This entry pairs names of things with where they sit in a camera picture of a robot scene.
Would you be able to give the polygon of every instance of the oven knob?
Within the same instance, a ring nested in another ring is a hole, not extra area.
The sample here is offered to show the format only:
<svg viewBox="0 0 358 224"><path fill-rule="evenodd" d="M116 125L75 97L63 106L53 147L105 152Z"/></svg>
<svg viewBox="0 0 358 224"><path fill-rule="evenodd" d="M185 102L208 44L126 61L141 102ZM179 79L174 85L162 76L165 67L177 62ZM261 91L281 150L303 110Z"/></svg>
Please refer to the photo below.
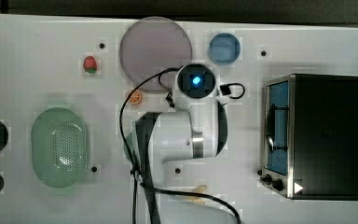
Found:
<svg viewBox="0 0 358 224"><path fill-rule="evenodd" d="M272 181L272 187L275 188L277 191L283 190L283 182L281 179L276 179Z"/></svg>
<svg viewBox="0 0 358 224"><path fill-rule="evenodd" d="M264 177L260 177L260 180L263 181L266 185L270 185L272 177L271 175L265 175Z"/></svg>

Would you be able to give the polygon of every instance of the oven window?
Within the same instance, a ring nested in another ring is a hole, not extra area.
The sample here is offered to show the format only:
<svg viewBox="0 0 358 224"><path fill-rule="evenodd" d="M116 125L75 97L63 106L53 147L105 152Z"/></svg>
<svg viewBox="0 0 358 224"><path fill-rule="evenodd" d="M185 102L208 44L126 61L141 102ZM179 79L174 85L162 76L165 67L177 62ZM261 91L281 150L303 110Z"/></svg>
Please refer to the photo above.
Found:
<svg viewBox="0 0 358 224"><path fill-rule="evenodd" d="M267 168L281 175L287 174L287 120L289 85L282 82L269 86L269 108L275 106L273 148L268 151Z"/></svg>

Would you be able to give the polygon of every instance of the blue light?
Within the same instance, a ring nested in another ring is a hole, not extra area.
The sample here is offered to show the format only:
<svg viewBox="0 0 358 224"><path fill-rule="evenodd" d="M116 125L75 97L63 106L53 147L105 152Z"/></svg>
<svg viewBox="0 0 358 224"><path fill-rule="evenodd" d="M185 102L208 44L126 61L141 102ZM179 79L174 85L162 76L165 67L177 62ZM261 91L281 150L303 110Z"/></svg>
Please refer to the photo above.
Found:
<svg viewBox="0 0 358 224"><path fill-rule="evenodd" d="M194 78L193 78L193 84L194 84L194 85L199 85L200 82L201 82L201 78L200 78L200 77L194 77Z"/></svg>

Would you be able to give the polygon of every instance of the orange object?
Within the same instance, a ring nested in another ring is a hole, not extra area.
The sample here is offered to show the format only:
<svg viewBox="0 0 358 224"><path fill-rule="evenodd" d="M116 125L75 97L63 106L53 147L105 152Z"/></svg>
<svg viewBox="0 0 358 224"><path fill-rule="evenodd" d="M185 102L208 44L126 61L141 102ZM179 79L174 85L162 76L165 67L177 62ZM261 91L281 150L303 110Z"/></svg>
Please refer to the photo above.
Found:
<svg viewBox="0 0 358 224"><path fill-rule="evenodd" d="M128 91L126 94L126 98L129 96L129 94L132 92L132 90ZM130 100L129 103L132 105L138 105L142 102L142 93L140 91L135 91Z"/></svg>

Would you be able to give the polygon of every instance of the round plate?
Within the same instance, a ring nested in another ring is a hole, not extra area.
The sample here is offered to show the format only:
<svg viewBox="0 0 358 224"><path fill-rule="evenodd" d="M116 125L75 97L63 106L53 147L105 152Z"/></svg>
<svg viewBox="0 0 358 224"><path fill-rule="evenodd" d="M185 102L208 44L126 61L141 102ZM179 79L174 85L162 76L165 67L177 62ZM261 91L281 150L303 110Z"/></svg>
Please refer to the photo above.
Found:
<svg viewBox="0 0 358 224"><path fill-rule="evenodd" d="M46 110L34 121L31 139L34 173L46 185L66 188L86 172L86 126L74 112L58 107Z"/></svg>
<svg viewBox="0 0 358 224"><path fill-rule="evenodd" d="M175 22L161 17L149 17L136 22L124 34L120 44L120 62L127 77L138 85L148 77L168 67L191 62L192 48L186 32ZM172 87L175 73L161 78ZM144 91L165 91L158 80L150 80Z"/></svg>
<svg viewBox="0 0 358 224"><path fill-rule="evenodd" d="M234 63L240 56L240 52L240 41L232 34L222 33L216 35L209 45L209 57L219 65Z"/></svg>

